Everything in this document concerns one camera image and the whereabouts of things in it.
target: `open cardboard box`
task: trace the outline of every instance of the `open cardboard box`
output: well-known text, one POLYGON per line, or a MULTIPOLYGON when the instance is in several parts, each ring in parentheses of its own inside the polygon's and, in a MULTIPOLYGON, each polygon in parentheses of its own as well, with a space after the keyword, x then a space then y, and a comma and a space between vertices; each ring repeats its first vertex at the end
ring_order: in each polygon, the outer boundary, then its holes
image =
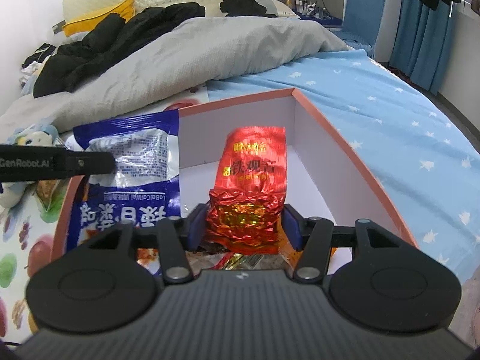
MULTIPOLYGON (((356 152, 323 114, 295 88, 239 96, 179 110, 181 213, 207 202, 227 135, 243 126, 286 129, 287 191, 304 217, 352 226, 369 218, 417 247, 404 220, 356 152)), ((58 220, 52 259, 64 252, 71 205, 82 177, 72 178, 58 220)), ((330 271, 351 260, 338 250, 330 271)))

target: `plush toy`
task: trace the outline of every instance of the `plush toy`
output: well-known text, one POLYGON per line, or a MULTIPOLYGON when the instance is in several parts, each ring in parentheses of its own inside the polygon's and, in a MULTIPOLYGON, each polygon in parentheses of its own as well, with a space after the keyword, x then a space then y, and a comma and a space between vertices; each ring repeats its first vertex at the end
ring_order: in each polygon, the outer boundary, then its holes
MULTIPOLYGON (((57 129, 52 125, 35 124, 29 128, 20 128, 8 138, 10 145, 22 146, 53 146, 58 137, 57 129)), ((2 183, 0 192, 0 206, 14 207, 22 198, 25 188, 33 181, 2 183)))

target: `blue and white plastic packaging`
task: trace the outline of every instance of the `blue and white plastic packaging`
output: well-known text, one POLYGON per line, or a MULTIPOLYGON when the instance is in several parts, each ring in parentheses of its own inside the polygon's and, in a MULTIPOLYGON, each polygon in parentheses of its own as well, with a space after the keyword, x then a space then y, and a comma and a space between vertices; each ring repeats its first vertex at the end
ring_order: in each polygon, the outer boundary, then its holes
POLYGON ((111 152, 117 170, 90 176, 83 198, 75 200, 68 251, 117 222, 152 227, 162 218, 180 216, 178 132, 178 110, 73 129, 86 151, 111 152))

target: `blue curtain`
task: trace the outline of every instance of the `blue curtain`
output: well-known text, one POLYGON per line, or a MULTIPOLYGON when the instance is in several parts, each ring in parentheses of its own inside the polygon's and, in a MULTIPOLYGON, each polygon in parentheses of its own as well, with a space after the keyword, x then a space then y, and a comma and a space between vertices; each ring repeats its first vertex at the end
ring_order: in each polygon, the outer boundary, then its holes
POLYGON ((402 0, 397 38, 390 66, 402 71, 422 88, 437 94, 450 57, 455 4, 440 1, 436 11, 419 0, 402 0))

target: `yellow pillow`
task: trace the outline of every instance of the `yellow pillow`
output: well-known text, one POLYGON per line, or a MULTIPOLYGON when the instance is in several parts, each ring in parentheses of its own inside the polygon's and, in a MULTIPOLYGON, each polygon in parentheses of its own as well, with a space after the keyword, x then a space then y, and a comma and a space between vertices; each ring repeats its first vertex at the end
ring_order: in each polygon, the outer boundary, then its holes
POLYGON ((85 13, 64 25, 62 27, 63 32, 66 36, 70 36, 77 32, 92 31, 95 26, 110 13, 118 13, 128 21, 135 15, 134 2, 135 0, 125 0, 120 4, 112 5, 111 7, 105 7, 90 13, 85 13))

